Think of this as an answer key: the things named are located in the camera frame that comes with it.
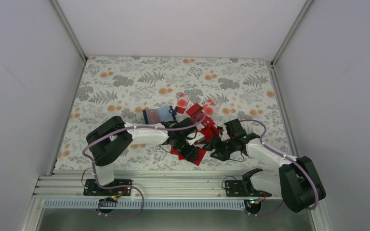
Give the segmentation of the navy blue card holder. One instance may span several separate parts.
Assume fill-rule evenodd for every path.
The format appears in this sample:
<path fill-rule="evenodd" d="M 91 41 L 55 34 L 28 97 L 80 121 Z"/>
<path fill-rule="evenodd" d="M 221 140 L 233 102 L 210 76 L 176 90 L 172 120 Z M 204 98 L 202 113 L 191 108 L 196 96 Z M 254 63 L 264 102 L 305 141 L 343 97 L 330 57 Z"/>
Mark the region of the navy blue card holder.
<path fill-rule="evenodd" d="M 176 119 L 176 111 L 172 106 L 164 106 L 160 108 L 156 108 L 159 115 L 159 123 L 161 122 L 177 122 Z M 143 110 L 143 116 L 145 124 L 148 124 L 147 117 L 146 117 L 146 110 Z"/>

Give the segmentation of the red card pile top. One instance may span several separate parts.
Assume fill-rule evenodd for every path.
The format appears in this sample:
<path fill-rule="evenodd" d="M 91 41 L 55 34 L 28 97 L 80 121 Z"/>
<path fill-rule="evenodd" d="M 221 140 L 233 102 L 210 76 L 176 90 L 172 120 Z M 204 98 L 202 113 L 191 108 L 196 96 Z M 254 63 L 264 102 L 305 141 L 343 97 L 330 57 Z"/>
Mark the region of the red card pile top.
<path fill-rule="evenodd" d="M 157 124 L 159 123 L 159 115 L 157 109 L 147 109 L 146 117 L 148 124 Z"/>

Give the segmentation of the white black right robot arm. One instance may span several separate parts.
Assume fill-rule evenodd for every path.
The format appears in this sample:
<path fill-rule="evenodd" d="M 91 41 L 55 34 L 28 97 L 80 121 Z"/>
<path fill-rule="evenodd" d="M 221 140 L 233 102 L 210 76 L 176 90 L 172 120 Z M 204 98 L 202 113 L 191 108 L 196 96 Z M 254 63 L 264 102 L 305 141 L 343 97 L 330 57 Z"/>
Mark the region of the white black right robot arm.
<path fill-rule="evenodd" d="M 312 160 L 307 156 L 296 157 L 266 144 L 263 137 L 254 132 L 247 133 L 241 120 L 225 123 L 228 139 L 213 137 L 203 149 L 211 152 L 211 157 L 220 161 L 230 160 L 231 154 L 239 152 L 263 163 L 242 175 L 240 180 L 232 180 L 237 186 L 225 186 L 227 196 L 280 197 L 293 212 L 304 209 L 314 210 L 326 192 Z"/>

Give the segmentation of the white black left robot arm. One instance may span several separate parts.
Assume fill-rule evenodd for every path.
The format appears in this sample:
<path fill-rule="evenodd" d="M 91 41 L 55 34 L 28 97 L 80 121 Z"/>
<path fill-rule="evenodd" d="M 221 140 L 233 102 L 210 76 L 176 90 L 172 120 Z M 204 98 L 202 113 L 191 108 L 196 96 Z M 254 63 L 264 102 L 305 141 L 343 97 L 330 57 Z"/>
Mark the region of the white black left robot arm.
<path fill-rule="evenodd" d="M 198 161 L 198 147 L 190 144 L 189 137 L 196 129 L 190 118 L 153 125 L 126 123 L 121 116 L 110 118 L 86 136 L 88 146 L 82 152 L 91 152 L 87 157 L 93 164 L 96 189 L 103 195 L 113 192 L 115 176 L 112 164 L 131 145 L 170 145 L 186 161 Z"/>

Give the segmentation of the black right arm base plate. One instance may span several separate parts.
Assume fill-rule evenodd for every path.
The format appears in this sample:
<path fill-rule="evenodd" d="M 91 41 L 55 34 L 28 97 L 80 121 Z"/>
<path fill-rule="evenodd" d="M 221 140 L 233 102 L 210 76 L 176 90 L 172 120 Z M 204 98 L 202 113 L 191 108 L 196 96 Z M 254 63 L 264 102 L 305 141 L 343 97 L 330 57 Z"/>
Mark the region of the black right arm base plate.
<path fill-rule="evenodd" d="M 242 175 L 242 179 L 238 180 L 233 176 L 226 176 L 221 183 L 222 189 L 225 190 L 227 197 L 265 197 L 272 196 L 265 191 L 257 190 L 251 183 L 251 177 L 261 172 L 262 169 L 255 168 Z"/>

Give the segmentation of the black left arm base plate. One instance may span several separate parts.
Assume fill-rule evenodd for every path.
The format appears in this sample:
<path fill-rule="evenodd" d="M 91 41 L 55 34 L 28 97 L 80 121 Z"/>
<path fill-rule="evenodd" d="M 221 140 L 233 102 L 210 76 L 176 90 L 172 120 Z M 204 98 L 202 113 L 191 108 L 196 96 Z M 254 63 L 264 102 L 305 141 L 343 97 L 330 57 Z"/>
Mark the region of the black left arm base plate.
<path fill-rule="evenodd" d="M 112 183 L 101 188 L 95 179 L 87 179 L 84 183 L 85 196 L 130 196 L 132 180 L 115 179 Z"/>

